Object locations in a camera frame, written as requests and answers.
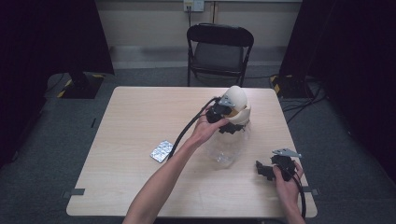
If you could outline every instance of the gray carpet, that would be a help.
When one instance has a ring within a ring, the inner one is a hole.
[[[266,76],[278,66],[250,66],[245,87],[269,88]],[[70,217],[63,198],[78,180],[111,92],[117,86],[186,86],[186,68],[117,70],[107,76],[94,100],[58,99],[68,75],[49,79],[42,115],[18,159],[0,170],[0,223],[121,223],[122,217]],[[193,78],[192,86],[229,87],[234,80]],[[318,84],[310,85],[312,90]],[[304,100],[281,100],[282,107]],[[289,119],[296,110],[286,112]],[[295,146],[315,196],[318,215],[307,223],[396,223],[396,188],[376,160],[347,132],[331,102],[310,105],[290,123]],[[203,223],[159,219],[157,223]],[[257,223],[257,220],[206,220],[208,223]]]

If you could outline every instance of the foil package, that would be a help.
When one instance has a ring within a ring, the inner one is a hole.
[[[154,150],[152,150],[150,157],[158,162],[163,162],[171,152],[173,144],[164,140]]]

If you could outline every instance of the table top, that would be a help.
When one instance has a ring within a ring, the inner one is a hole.
[[[125,216],[137,192],[165,163],[152,159],[151,151],[163,140],[174,143],[202,106],[227,90],[117,87],[76,184],[85,192],[71,197],[67,214]],[[275,92],[244,91],[251,104],[250,134],[239,157],[224,168],[206,155],[205,146],[198,148],[159,217],[283,217],[275,185],[257,174],[255,161],[269,165],[272,150],[295,147]],[[305,177],[302,183],[307,186]],[[306,216],[314,217],[311,193],[305,199]]]

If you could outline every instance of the chair seat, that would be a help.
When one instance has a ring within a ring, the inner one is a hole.
[[[197,69],[242,72],[242,47],[198,43],[191,67]]]

